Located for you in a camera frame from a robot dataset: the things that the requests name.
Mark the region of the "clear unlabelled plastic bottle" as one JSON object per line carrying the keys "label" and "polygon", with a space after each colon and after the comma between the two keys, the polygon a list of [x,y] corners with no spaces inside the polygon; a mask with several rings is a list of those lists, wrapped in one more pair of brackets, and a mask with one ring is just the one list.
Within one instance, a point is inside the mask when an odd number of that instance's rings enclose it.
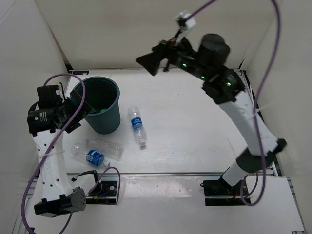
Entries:
{"label": "clear unlabelled plastic bottle", "polygon": [[120,161],[123,147],[115,142],[102,139],[87,139],[85,145],[103,154],[106,158]]}

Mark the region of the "blue label plastic bottle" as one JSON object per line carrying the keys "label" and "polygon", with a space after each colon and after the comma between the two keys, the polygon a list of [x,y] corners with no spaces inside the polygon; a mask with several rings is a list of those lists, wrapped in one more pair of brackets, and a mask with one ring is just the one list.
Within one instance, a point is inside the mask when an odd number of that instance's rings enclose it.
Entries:
{"label": "blue label plastic bottle", "polygon": [[133,129],[135,140],[140,146],[140,149],[145,149],[147,142],[147,134],[143,126],[139,108],[136,106],[131,106],[130,108],[128,108],[128,117],[131,121],[131,126]]}

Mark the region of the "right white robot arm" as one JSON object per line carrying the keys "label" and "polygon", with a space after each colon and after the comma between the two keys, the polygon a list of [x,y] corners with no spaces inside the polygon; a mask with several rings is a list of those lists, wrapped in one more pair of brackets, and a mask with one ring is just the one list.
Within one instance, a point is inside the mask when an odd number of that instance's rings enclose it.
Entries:
{"label": "right white robot arm", "polygon": [[268,167],[273,157],[281,152],[286,141],[275,137],[266,127],[254,106],[246,87],[233,70],[224,63],[230,48],[218,34],[202,37],[195,51],[190,42],[183,38],[178,45],[175,39],[162,40],[148,54],[136,58],[152,76],[158,73],[160,62],[167,59],[164,72],[175,66],[203,81],[202,89],[232,120],[247,143],[247,148],[219,179],[219,190],[232,194],[237,183],[250,173]]}

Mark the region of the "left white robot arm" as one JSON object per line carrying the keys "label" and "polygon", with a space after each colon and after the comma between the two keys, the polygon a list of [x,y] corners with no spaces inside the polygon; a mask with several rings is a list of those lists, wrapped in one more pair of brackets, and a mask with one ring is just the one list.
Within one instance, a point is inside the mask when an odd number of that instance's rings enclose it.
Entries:
{"label": "left white robot arm", "polygon": [[64,160],[62,127],[77,109],[70,99],[63,99],[58,85],[37,88],[38,102],[27,117],[29,132],[35,142],[42,179],[41,201],[34,206],[35,214],[57,217],[85,210],[86,194],[97,195],[101,181],[87,174],[70,181]]}

